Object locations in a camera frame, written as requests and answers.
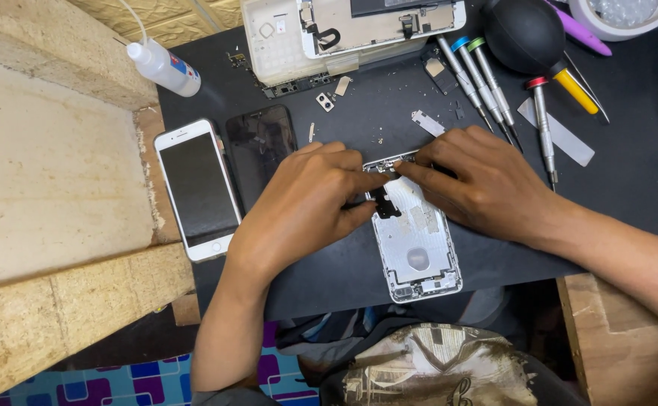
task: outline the black rubber bulb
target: black rubber bulb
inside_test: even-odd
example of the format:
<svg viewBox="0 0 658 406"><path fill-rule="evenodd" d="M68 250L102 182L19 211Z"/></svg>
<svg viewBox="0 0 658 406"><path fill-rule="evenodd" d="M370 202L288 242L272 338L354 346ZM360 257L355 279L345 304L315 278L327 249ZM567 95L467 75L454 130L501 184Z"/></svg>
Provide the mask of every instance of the black rubber bulb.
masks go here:
<svg viewBox="0 0 658 406"><path fill-rule="evenodd" d="M489 0L482 15L489 48L510 69L547 74L562 60L564 26L545 0Z"/></svg>

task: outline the black table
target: black table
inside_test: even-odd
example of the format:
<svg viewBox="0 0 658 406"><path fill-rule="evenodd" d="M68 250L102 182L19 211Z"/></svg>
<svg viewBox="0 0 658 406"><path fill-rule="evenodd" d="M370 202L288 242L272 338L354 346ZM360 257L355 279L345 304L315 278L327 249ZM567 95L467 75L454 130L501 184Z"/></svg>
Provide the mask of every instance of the black table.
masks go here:
<svg viewBox="0 0 658 406"><path fill-rule="evenodd" d="M470 23L480 21L475 15L478 8L467 7ZM449 38L473 38L479 30L480 27L468 24ZM589 165L582 168L557 149L558 193L658 234L658 30L610 44L610 48L614 55L603 58L568 43L568 53L607 109L611 125L601 126L557 84L545 88L551 115L596 151ZM448 96L431 89L433 83L424 72L419 53L347 73L354 81L345 96L338 98L334 109L325 113L314 98L319 92L333 92L335 83L268 100L254 87L249 72L231 67L227 52L249 56L243 27L171 51L198 69L203 83L198 94L189 98L159 88L166 129L206 117L220 126L220 132L225 132L228 118L280 103L290 111L299 147L308 143L309 125L313 122L315 140L340 140L359 150L368 162L414 150L432 140L430 134L410 120L411 112L417 109L447 128L483 126L460 89ZM530 96L523 89L529 78L510 72L495 60L491 62L510 106L516 109ZM449 103L455 106L456 100L466 112L460 121L453 111L448 111L454 109ZM515 119L525 158L546 178L537 131L519 114L515 114ZM382 144L372 142L379 137L384 139ZM464 291L582 272L580 267L558 257L497 241L455 224L451 225L451 235L464 277ZM194 265L202 312L213 295L223 265L223 258ZM265 316L267 320L302 317L389 302L374 233L371 225L366 224L282 272L272 283Z"/></svg>

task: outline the purple tool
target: purple tool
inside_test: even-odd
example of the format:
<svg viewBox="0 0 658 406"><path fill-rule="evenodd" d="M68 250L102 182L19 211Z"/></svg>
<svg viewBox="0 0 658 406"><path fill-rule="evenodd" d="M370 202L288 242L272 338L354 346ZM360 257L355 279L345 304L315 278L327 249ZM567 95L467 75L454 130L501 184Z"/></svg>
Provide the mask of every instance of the purple tool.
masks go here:
<svg viewBox="0 0 658 406"><path fill-rule="evenodd" d="M572 16L563 12L557 7L554 7L554 5L548 0L545 0L545 2L552 6L557 12L559 18L562 20L562 25L564 25L565 32L575 37L577 41L582 42L589 48L594 49L600 55L612 56L612 51L606 45L604 45L604 42L600 41L599 38L595 37L594 34L589 32L589 30L587 30L584 25L577 23L577 20L572 18Z"/></svg>

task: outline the black smartphone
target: black smartphone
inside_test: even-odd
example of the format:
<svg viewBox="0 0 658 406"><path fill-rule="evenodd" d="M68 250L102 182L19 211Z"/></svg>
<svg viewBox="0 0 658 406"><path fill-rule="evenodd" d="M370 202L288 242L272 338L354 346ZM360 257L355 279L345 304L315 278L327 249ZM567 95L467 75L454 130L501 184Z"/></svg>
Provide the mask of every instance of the black smartphone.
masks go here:
<svg viewBox="0 0 658 406"><path fill-rule="evenodd" d="M230 118L224 148L246 215L281 161L296 151L286 107L278 104Z"/></svg>

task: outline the tape roll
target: tape roll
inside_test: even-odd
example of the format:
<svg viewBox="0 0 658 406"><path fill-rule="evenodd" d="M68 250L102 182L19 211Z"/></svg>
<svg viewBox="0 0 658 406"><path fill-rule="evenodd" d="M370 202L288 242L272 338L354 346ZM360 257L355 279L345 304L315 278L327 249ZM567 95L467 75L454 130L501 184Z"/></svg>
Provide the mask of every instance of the tape roll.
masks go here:
<svg viewBox="0 0 658 406"><path fill-rule="evenodd" d="M588 0L569 0L572 17L584 25L602 41L625 41L658 27L657 10L644 23L632 28L616 28L609 25L594 12Z"/></svg>

